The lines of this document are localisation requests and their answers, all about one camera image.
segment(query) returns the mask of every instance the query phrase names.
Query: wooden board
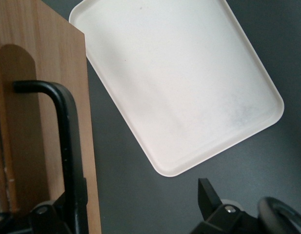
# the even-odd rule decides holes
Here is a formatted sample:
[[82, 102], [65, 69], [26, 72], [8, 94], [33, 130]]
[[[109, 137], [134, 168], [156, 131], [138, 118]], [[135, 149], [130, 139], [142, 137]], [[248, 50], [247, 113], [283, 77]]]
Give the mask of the wooden board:
[[[0, 45], [24, 48], [36, 63], [37, 79], [61, 83], [77, 106], [90, 233], [99, 234], [100, 213], [90, 116], [84, 35], [40, 0], [0, 0]], [[51, 199], [64, 190], [55, 108], [39, 95], [41, 130]]]
[[19, 216], [49, 200], [38, 95], [12, 88], [24, 79], [36, 80], [32, 57], [19, 46], [0, 46], [0, 188], [5, 184], [10, 210]]

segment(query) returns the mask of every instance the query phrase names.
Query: screw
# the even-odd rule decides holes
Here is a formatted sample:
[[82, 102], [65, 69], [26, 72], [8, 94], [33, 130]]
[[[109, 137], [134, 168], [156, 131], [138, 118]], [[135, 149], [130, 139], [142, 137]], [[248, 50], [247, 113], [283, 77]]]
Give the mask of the screw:
[[48, 208], [46, 206], [42, 206], [40, 208], [38, 208], [37, 211], [35, 211], [37, 214], [41, 215], [43, 213], [45, 213], [48, 210]]
[[236, 209], [234, 207], [232, 207], [232, 206], [225, 206], [225, 209], [229, 213], [235, 213], [236, 212]]

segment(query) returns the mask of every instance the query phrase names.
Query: tray rim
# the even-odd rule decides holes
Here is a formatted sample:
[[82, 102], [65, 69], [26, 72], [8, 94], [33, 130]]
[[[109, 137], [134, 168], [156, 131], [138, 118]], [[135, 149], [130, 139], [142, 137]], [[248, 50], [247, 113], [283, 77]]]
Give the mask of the tray rim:
[[[75, 26], [74, 22], [75, 20], [77, 20], [79, 14], [82, 13], [82, 9], [84, 8], [88, 8], [88, 5], [92, 5], [95, 4], [96, 2], [98, 2], [100, 0], [83, 0], [81, 1], [79, 4], [77, 4], [71, 11], [70, 15], [69, 15], [69, 22]], [[91, 63], [91, 65], [93, 66], [93, 69], [95, 70], [96, 74], [98, 75], [98, 77], [100, 78], [102, 84], [104, 85], [105, 89], [107, 90], [109, 96], [111, 97], [112, 101], [114, 102], [114, 104], [116, 105], [117, 109], [119, 110], [119, 112], [121, 113], [123, 119], [125, 120], [126, 124], [129, 126], [131, 132], [133, 133], [136, 141], [139, 143], [140, 147], [143, 149], [145, 155], [147, 156], [148, 160], [150, 161], [151, 165], [153, 166], [153, 168], [155, 169], [155, 171], [157, 173], [159, 173], [162, 176], [165, 177], [175, 177], [178, 176], [186, 171], [188, 171], [189, 169], [196, 167], [197, 165], [201, 164], [204, 161], [207, 161], [208, 159], [226, 151], [227, 149], [239, 144], [240, 142], [256, 135], [257, 133], [271, 127], [272, 125], [274, 125], [275, 123], [277, 123], [280, 118], [283, 115], [284, 112], [284, 101], [279, 93], [279, 91], [277, 90], [275, 84], [273, 83], [270, 75], [268, 74], [266, 68], [264, 67], [262, 61], [260, 60], [258, 54], [256, 53], [256, 51], [254, 50], [251, 42], [249, 41], [248, 37], [246, 36], [245, 32], [243, 31], [241, 25], [239, 24], [236, 16], [234, 15], [233, 11], [231, 10], [230, 6], [228, 5], [226, 0], [216, 0], [221, 2], [224, 7], [225, 10], [228, 11], [228, 15], [232, 21], [232, 24], [237, 27], [238, 33], [240, 34], [240, 37], [242, 38], [242, 41], [247, 45], [247, 49], [249, 50], [249, 52], [251, 52], [252, 57], [254, 58], [255, 62], [257, 63], [257, 67], [259, 67], [259, 69], [261, 70], [262, 73], [264, 73], [264, 77], [266, 82], [268, 83], [268, 87], [271, 89], [271, 91], [273, 91], [273, 94], [275, 95], [275, 97], [277, 98], [277, 104], [278, 107], [275, 108], [275, 112], [273, 112], [273, 114], [271, 114], [265, 121], [260, 123], [260, 127], [258, 127], [255, 131], [251, 131], [250, 134], [246, 134], [246, 136], [240, 137], [239, 140], [234, 141], [234, 143], [232, 144], [228, 144], [225, 147], [222, 147], [221, 150], [216, 150], [215, 153], [210, 154], [208, 157], [204, 157], [201, 160], [196, 160], [195, 163], [191, 164], [190, 166], [186, 166], [183, 169], [178, 169], [178, 167], [174, 167], [174, 168], [170, 168], [169, 170], [165, 170], [164, 168], [161, 168], [159, 165], [156, 164], [155, 160], [148, 155], [148, 150], [144, 147], [142, 140], [139, 138], [138, 133], [134, 131], [134, 127], [131, 126], [131, 121], [130, 119], [126, 116], [125, 113], [123, 113], [123, 111], [121, 110], [121, 105], [116, 101], [116, 97], [113, 97], [113, 95], [111, 94], [112, 92], [109, 89], [109, 86], [105, 83], [104, 79], [100, 78], [100, 73], [99, 73], [99, 69], [96, 68], [95, 66], [93, 66], [92, 64], [95, 64], [93, 61], [94, 59], [91, 57], [90, 53], [88, 52], [88, 49], [86, 47], [86, 56], [89, 60], [89, 62]]]

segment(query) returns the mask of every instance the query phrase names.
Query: gray surface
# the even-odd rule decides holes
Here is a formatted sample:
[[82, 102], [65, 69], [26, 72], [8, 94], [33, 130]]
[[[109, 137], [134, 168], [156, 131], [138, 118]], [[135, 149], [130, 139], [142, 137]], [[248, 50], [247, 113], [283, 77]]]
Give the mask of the gray surface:
[[[80, 0], [44, 0], [68, 19]], [[301, 0], [229, 0], [285, 102], [272, 127], [173, 178], [150, 165], [88, 65], [103, 234], [186, 234], [201, 220], [197, 181], [251, 215], [273, 196], [301, 213]]]

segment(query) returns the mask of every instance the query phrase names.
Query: plastic tray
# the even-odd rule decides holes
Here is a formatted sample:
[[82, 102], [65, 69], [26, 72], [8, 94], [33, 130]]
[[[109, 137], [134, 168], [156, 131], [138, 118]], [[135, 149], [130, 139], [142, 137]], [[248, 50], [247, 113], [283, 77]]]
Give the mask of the plastic tray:
[[163, 176], [276, 123], [283, 101], [223, 0], [84, 0], [69, 21]]

